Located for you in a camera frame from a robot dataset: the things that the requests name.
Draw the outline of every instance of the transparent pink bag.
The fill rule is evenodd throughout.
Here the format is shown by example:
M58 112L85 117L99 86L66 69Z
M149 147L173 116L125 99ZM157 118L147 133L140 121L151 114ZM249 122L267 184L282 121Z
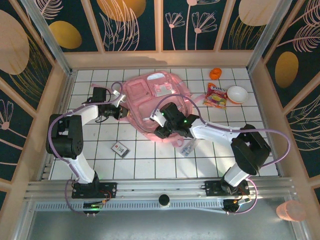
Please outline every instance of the transparent pink bag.
M134 77L123 84L123 91L126 94L125 103L121 104L130 110L126 118L146 138L155 142L172 143L183 138L173 133L170 137L161 139L154 134L159 124L150 120L150 116L157 104L167 95L182 94L191 97L186 84L175 74L165 71L158 71L151 74ZM192 104L182 97L172 96L161 103L161 109L167 103L175 103L178 109L185 115L192 114Z

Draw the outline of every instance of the white tiled floor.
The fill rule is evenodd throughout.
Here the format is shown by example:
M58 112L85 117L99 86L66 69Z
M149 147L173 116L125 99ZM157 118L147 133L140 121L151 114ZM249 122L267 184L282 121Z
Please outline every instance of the white tiled floor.
M237 85L245 88L248 100L242 105L227 102L227 109L206 107L199 102L200 113L211 122L224 126L244 127L246 123L263 128L255 94L245 68L223 68L219 80L209 80L211 68L167 69L180 76L192 93L205 93L209 82L222 88ZM154 72L155 69L80 70L77 73L69 109L75 109L92 94L92 83L110 87L115 81L123 82L132 77ZM84 156L100 179L167 179L222 177L235 163L231 146L221 141L200 140L194 152L184 158L178 148L170 143L147 140L130 124L110 117L102 123L90 121L83 127ZM130 153L125 159L116 155L111 147L121 141ZM69 179L72 173L61 161L53 163L51 180ZM261 176L278 176L275 165L262 168Z

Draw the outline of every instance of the chip bag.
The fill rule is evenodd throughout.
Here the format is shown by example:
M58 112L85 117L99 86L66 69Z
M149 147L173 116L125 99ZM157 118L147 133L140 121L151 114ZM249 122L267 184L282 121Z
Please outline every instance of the chip bag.
M203 104L219 109L226 109L227 90L217 87L213 83L208 83L208 89Z

